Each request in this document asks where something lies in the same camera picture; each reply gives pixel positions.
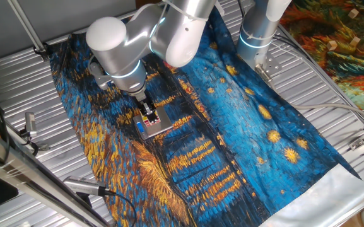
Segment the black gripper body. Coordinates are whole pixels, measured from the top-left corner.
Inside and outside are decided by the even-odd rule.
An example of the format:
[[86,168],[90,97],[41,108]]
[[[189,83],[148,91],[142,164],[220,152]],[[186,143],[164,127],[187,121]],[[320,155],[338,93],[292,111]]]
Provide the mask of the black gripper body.
[[142,114],[152,114],[155,111],[155,106],[150,97],[137,101],[137,106]]

